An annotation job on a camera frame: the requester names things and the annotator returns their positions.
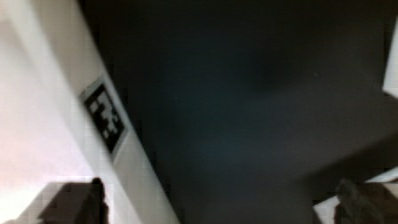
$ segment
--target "black object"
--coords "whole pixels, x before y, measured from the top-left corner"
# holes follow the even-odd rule
[[[109,206],[100,178],[68,183],[39,215],[45,224],[109,224]]]
[[[336,208],[338,224],[398,223],[398,199],[384,183],[354,184],[350,180],[341,180],[338,198],[341,202]]]
[[[84,104],[93,117],[103,142],[107,144],[109,152],[112,153],[123,135],[125,125],[103,84],[98,86],[91,96],[84,101]]]

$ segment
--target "qr-like code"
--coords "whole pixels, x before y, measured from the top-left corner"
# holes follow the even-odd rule
[[[123,135],[125,125],[103,84],[87,97],[84,104],[89,110],[107,148],[112,153]]]

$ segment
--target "dark wall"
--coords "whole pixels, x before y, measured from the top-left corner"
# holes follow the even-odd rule
[[[311,223],[398,165],[397,1],[80,1],[183,223]]]

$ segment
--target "black surface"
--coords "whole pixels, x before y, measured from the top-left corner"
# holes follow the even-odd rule
[[[398,165],[397,1],[82,0],[183,223],[313,223]]]

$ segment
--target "white surface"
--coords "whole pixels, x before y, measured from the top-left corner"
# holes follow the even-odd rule
[[[6,15],[6,10],[4,10],[4,5],[0,1],[0,23],[7,20],[7,15]]]
[[[9,140],[9,145],[4,145],[2,149],[11,149],[14,145],[22,146],[13,148],[13,151],[9,150],[13,162],[9,160],[0,163],[4,175],[0,176],[0,197],[4,197],[0,198],[0,206],[6,207],[2,199],[7,197],[7,192],[11,193],[9,201],[16,197],[23,199],[23,202],[14,203],[13,215],[7,215],[9,213],[6,214],[0,210],[0,219],[14,218],[48,182],[66,182],[73,179],[91,180],[93,176],[100,176],[107,189],[110,223],[174,224],[178,223],[176,215],[130,122],[126,122],[130,133],[112,164],[78,100],[86,87],[103,74],[116,107],[121,108],[77,3],[73,0],[0,1],[4,1],[4,9],[13,22],[9,25],[14,27],[23,45],[18,47],[18,57],[25,58],[23,60],[20,58],[6,60],[7,63],[18,62],[18,64],[9,65],[9,68],[11,70],[23,68],[20,76],[11,76],[11,72],[0,67],[0,83],[4,84],[0,91],[9,94],[11,101],[22,101],[20,107],[14,109],[11,105],[2,105],[4,110],[0,108],[4,122],[7,121],[11,127],[16,128],[9,135],[0,133],[0,136],[9,136],[20,141]],[[128,121],[125,110],[119,109],[119,112],[125,121]],[[30,129],[23,129],[27,121],[32,123]],[[30,135],[30,141],[38,145],[29,142],[25,136]],[[9,186],[9,191],[4,187],[6,180],[14,183]],[[13,190],[18,187],[23,188],[25,195],[18,192],[13,195]]]
[[[0,23],[0,223],[48,182],[93,177],[62,117],[34,74],[11,23]]]

